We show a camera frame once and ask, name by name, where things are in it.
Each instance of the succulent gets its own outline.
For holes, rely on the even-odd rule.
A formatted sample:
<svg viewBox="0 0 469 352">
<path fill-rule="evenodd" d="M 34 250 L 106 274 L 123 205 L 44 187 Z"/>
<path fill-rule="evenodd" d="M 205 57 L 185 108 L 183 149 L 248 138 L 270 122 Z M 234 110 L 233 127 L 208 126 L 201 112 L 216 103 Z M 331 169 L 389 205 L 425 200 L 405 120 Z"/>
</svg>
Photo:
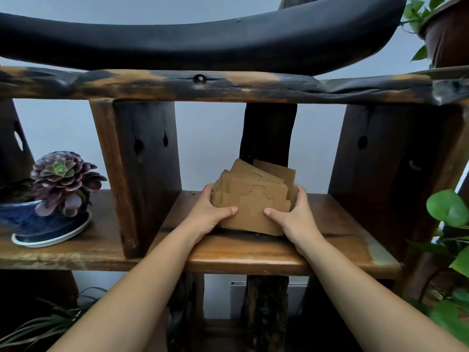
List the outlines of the succulent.
<svg viewBox="0 0 469 352">
<path fill-rule="evenodd" d="M 48 216 L 58 207 L 65 216 L 73 217 L 86 200 L 87 191 L 99 191 L 107 181 L 97 172 L 97 166 L 75 152 L 58 151 L 46 154 L 33 165 L 31 178 L 39 216 Z"/>
</svg>

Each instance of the black curved object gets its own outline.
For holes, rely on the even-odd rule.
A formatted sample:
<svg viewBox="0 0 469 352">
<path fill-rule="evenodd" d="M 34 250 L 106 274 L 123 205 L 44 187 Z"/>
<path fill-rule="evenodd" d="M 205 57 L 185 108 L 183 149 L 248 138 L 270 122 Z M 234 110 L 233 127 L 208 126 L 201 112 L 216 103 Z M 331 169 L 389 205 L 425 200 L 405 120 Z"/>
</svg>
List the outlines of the black curved object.
<svg viewBox="0 0 469 352">
<path fill-rule="evenodd" d="M 70 23 L 0 13 L 0 56 L 84 70 L 238 70 L 317 75 L 379 51 L 406 0 L 319 0 L 186 25 Z"/>
</svg>

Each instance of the hand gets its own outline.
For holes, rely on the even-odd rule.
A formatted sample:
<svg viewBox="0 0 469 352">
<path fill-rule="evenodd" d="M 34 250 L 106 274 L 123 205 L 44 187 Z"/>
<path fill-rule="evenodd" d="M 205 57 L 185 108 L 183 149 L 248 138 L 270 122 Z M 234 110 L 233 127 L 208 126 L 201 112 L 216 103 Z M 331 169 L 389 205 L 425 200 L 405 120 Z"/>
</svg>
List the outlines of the hand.
<svg viewBox="0 0 469 352">
<path fill-rule="evenodd" d="M 233 216 L 238 212 L 237 207 L 214 207 L 210 202 L 213 184 L 208 184 L 202 190 L 199 200 L 197 200 L 191 212 L 181 223 L 181 226 L 188 228 L 196 235 L 195 243 L 199 242 L 203 236 L 212 231 L 217 223 L 222 219 Z"/>
<path fill-rule="evenodd" d="M 303 254 L 306 242 L 316 239 L 324 240 L 324 238 L 316 227 L 313 213 L 309 208 L 306 190 L 299 185 L 295 184 L 295 186 L 298 188 L 298 194 L 296 195 L 295 207 L 291 212 L 283 213 L 267 208 L 264 210 L 264 214 L 282 226 L 287 238 Z"/>
</svg>

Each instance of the stack of cardboard pieces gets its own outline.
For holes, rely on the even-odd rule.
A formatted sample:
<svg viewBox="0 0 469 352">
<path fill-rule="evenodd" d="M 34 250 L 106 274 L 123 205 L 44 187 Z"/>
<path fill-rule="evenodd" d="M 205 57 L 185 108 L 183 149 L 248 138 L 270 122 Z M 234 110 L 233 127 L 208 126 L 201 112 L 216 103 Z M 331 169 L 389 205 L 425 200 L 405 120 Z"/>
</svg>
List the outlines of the stack of cardboard pieces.
<svg viewBox="0 0 469 352">
<path fill-rule="evenodd" d="M 220 222 L 227 229 L 281 236 L 282 228 L 264 213 L 267 207 L 289 212 L 295 206 L 298 189 L 296 171 L 260 160 L 250 165 L 237 159 L 225 170 L 212 189 L 215 207 L 238 207 L 238 213 Z"/>
</svg>

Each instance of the white wall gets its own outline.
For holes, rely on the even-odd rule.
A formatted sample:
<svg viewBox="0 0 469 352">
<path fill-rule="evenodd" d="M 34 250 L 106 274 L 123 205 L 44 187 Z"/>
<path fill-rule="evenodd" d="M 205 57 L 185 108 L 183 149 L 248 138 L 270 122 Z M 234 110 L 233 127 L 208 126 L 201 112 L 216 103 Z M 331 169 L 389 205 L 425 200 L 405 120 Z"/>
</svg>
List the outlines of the white wall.
<svg viewBox="0 0 469 352">
<path fill-rule="evenodd" d="M 248 16 L 274 11 L 279 3 L 280 0 L 0 0 L 0 11 L 69 22 L 168 24 Z M 422 70 L 427 67 L 425 61 L 409 62 L 422 44 L 415 35 L 398 29 L 378 54 L 318 78 Z M 4 65 L 30 65 L 8 59 L 0 61 Z M 35 158 L 55 150 L 75 151 L 106 175 L 86 101 L 19 99 L 15 103 Z M 342 105 L 298 106 L 289 166 L 297 170 L 297 183 L 309 192 L 327 192 L 344 110 Z M 243 113 L 243 104 L 176 104 L 183 189 L 200 190 L 231 166 L 239 153 Z M 121 276 L 122 273 L 75 273 L 80 288 L 93 285 L 109 288 Z M 243 277 L 206 277 L 208 317 L 229 316 L 229 283 L 240 279 Z"/>
</svg>

